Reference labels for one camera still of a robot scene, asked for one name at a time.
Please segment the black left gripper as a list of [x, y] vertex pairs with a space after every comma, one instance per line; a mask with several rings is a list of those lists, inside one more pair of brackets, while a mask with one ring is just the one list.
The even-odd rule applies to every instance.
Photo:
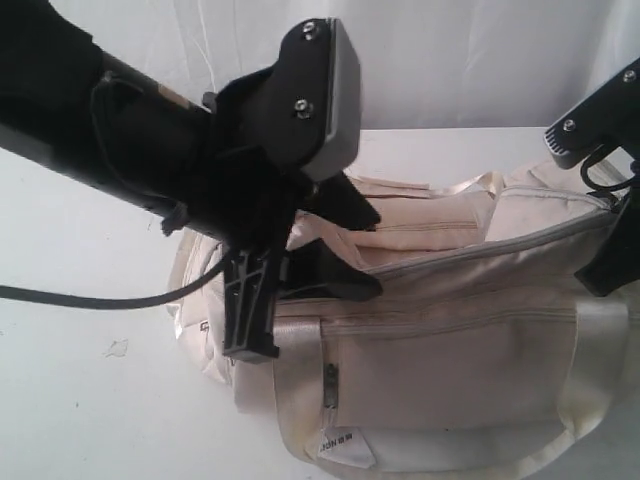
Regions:
[[[248, 140], [237, 98], [207, 91], [211, 127], [204, 153], [180, 181], [185, 198], [161, 222], [165, 236], [185, 227], [239, 250], [264, 251], [285, 242], [296, 211], [314, 214], [350, 231], [372, 230], [378, 211], [345, 173], [317, 184], [299, 170], [281, 168]], [[279, 298], [369, 301], [383, 292], [373, 276], [357, 270], [321, 239], [284, 257]]]

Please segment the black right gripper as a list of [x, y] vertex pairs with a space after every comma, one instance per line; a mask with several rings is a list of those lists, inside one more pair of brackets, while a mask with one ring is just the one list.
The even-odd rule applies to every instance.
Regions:
[[575, 273], [594, 296], [639, 280], [639, 195], [629, 194], [601, 252]]

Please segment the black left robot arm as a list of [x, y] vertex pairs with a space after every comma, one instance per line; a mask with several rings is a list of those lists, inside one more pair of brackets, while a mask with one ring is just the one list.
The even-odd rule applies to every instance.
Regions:
[[381, 293], [320, 240], [310, 213], [367, 231], [379, 213], [346, 176], [358, 155], [361, 69], [336, 18], [291, 28], [275, 62], [195, 104], [110, 55], [47, 1], [1, 5], [1, 145], [221, 242], [216, 272], [258, 300]]

